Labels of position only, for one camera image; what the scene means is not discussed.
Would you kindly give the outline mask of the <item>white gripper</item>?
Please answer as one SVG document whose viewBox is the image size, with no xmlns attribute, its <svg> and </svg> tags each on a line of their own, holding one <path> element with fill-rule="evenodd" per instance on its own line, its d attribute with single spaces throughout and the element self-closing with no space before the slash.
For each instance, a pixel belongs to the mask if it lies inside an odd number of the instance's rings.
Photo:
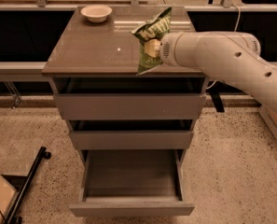
<svg viewBox="0 0 277 224">
<path fill-rule="evenodd" d="M 178 33 L 170 33 L 165 35 L 160 41 L 151 39 L 145 42 L 145 53 L 153 58 L 160 56 L 164 63 L 177 66 L 178 62 L 175 58 L 175 47 L 178 36 Z"/>
</svg>

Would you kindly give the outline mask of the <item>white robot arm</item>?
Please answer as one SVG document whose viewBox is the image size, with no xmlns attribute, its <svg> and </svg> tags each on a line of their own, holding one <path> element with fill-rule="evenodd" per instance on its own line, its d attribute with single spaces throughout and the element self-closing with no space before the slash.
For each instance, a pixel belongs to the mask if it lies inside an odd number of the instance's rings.
<svg viewBox="0 0 277 224">
<path fill-rule="evenodd" d="M 198 69 L 277 114 L 277 66 L 262 59 L 259 49 L 253 35 L 238 32 L 169 33 L 144 47 L 147 55 L 168 65 Z"/>
</svg>

